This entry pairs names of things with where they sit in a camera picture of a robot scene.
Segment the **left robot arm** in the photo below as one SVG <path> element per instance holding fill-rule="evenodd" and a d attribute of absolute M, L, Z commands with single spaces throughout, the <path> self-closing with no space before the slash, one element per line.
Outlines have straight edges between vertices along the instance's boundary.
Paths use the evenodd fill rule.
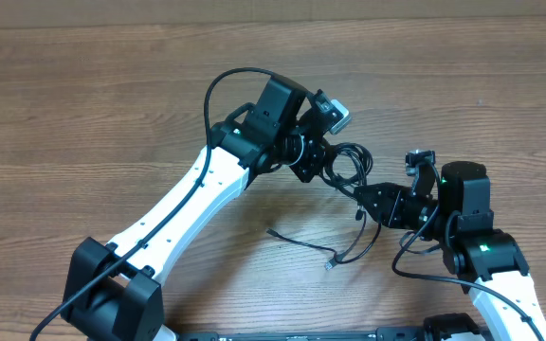
<path fill-rule="evenodd" d="M 108 243 L 74 251 L 60 317 L 91 340 L 176 340 L 162 288 L 206 224 L 259 175 L 289 167 L 302 182 L 322 167 L 324 135 L 350 121 L 338 100 L 272 73 L 255 103 L 207 124 L 207 142 L 184 177 Z"/>

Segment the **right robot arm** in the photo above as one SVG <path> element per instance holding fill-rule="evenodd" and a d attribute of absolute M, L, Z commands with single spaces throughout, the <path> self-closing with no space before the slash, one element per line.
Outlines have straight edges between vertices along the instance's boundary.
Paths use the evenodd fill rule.
<path fill-rule="evenodd" d="M 517 241 L 494 226 L 485 166 L 455 161 L 437 169 L 421 159 L 407 163 L 407 174 L 413 179 L 409 187 L 386 182 L 355 189 L 357 201 L 379 225 L 411 234 L 392 271 L 461 286 L 495 340 L 546 340 L 546 319 L 528 262 Z M 446 276 L 399 269 L 418 239 L 438 243 Z"/>

